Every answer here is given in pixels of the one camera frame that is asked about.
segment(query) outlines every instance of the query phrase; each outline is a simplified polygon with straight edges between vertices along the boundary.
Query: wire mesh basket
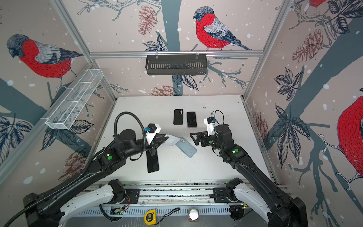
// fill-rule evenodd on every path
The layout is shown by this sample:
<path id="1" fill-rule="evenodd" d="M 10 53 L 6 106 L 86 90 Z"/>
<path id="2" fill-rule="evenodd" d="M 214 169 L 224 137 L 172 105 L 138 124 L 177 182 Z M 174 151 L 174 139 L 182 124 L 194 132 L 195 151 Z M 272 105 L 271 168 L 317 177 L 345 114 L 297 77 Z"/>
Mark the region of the wire mesh basket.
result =
<path id="1" fill-rule="evenodd" d="M 148 55 L 146 57 L 148 75 L 204 75 L 207 73 L 207 55 Z"/>
<path id="2" fill-rule="evenodd" d="M 85 70 L 79 82 L 68 88 L 71 91 L 47 119 L 46 125 L 52 129 L 70 129 L 102 78 L 99 69 Z"/>

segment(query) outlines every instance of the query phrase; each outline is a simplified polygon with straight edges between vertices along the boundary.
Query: yellow tape measure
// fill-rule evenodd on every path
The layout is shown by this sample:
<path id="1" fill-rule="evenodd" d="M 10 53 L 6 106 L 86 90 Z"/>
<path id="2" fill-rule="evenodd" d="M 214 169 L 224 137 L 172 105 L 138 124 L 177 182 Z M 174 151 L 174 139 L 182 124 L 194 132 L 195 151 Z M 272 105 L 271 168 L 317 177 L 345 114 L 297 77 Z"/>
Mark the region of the yellow tape measure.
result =
<path id="1" fill-rule="evenodd" d="M 145 224 L 147 224 L 148 226 L 156 224 L 155 213 L 156 213 L 156 210 L 149 210 L 148 212 L 146 212 L 145 218 L 144 218 Z"/>

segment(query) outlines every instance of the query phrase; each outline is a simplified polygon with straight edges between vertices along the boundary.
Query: black metal basket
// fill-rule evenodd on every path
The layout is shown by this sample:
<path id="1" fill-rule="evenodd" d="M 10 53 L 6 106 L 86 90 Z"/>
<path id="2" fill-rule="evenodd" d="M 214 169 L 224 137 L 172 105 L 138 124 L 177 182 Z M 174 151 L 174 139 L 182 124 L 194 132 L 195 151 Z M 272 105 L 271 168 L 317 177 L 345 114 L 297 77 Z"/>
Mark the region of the black metal basket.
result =
<path id="1" fill-rule="evenodd" d="M 185 55 L 148 55 L 146 57 L 148 75 L 204 75 L 207 73 L 207 56 Z"/>

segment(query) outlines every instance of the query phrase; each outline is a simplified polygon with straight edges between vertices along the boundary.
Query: white table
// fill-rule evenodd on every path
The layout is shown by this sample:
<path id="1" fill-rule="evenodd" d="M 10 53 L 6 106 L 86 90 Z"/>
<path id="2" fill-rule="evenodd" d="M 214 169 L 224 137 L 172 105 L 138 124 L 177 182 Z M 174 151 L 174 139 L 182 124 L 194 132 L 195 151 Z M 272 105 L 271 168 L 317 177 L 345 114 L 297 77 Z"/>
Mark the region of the white table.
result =
<path id="1" fill-rule="evenodd" d="M 183 125 L 174 125 L 174 109 L 184 110 Z M 107 146 L 114 134 L 116 116 L 129 111 L 141 120 L 144 127 L 149 123 L 158 123 L 162 134 L 184 137 L 193 146 L 190 133 L 206 131 L 204 118 L 211 112 L 220 110 L 224 113 L 225 123 L 229 124 L 234 142 L 243 147 L 256 165 L 269 177 L 264 159 L 252 131 L 245 108 L 240 96 L 164 96 L 164 97 L 119 97 L 111 117 L 106 125 L 97 151 Z M 195 112 L 197 128 L 187 127 L 187 112 Z M 222 115 L 217 112 L 216 119 L 223 122 Z M 136 139 L 142 138 L 142 131 L 136 120 L 130 115 L 123 115 L 118 121 L 118 133 L 124 129 L 133 129 Z M 222 158 L 217 157 L 210 146 L 195 146 L 198 151 L 192 157 L 187 157 L 179 148 L 161 145 L 158 148 L 160 170 L 147 172 L 146 154 L 137 161 L 127 159 L 126 165 L 116 170 L 102 181 L 119 179 L 122 182 L 134 183 L 215 183 L 226 182 L 235 177 L 245 179 Z"/>

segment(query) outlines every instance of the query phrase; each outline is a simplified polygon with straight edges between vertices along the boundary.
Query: light blue phone case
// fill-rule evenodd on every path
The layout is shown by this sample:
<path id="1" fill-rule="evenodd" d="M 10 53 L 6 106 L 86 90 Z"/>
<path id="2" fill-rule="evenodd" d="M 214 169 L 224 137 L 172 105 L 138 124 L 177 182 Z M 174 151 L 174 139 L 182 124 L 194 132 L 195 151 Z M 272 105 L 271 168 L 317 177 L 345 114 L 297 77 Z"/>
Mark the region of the light blue phone case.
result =
<path id="1" fill-rule="evenodd" d="M 191 158 L 195 153 L 197 153 L 197 149 L 193 147 L 186 139 L 183 137 L 180 138 L 178 143 L 175 144 L 184 154 L 186 154 L 189 158 Z"/>

